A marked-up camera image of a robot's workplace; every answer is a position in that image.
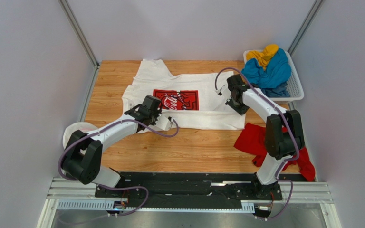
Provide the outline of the white Coca-Cola print t-shirt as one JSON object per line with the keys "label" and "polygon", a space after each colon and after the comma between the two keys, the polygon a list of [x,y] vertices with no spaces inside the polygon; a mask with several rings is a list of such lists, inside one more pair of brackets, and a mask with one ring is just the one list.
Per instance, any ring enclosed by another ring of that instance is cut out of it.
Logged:
{"label": "white Coca-Cola print t-shirt", "polygon": [[123,111],[142,104],[147,95],[161,100],[162,113],[179,127],[200,130],[242,130],[245,116],[226,105],[220,88],[232,71],[174,76],[162,60],[142,60],[123,95]]}

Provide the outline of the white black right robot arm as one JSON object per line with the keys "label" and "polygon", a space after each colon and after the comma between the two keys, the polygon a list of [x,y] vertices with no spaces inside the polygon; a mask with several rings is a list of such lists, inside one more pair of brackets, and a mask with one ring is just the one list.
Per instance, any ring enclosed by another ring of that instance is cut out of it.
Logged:
{"label": "white black right robot arm", "polygon": [[245,84],[240,75],[232,75],[226,81],[220,92],[227,99],[226,105],[240,115],[252,109],[266,123],[267,155],[252,181],[254,195],[261,198],[277,189],[284,166],[305,145],[301,116],[296,110],[280,107],[260,89]]}

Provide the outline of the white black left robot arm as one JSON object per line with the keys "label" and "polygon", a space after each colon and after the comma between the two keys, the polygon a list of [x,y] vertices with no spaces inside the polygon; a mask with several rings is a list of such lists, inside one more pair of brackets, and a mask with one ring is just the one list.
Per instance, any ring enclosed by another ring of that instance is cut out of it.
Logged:
{"label": "white black left robot arm", "polygon": [[82,184],[115,187],[121,181],[121,175],[102,166],[102,154],[113,144],[130,135],[155,126],[161,116],[161,100],[147,95],[142,104],[124,112],[114,122],[89,131],[74,131],[65,146],[58,162],[61,176]]}

